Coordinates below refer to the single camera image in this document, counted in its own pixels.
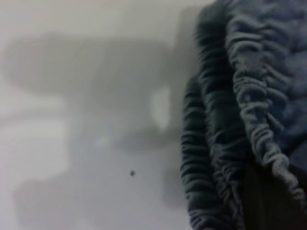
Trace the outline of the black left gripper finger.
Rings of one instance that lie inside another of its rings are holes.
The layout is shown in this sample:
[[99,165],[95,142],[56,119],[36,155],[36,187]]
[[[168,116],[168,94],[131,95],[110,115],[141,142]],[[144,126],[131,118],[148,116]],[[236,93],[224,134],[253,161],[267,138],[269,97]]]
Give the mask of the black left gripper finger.
[[297,211],[284,186],[257,165],[249,164],[242,205],[247,230],[305,230],[306,215]]

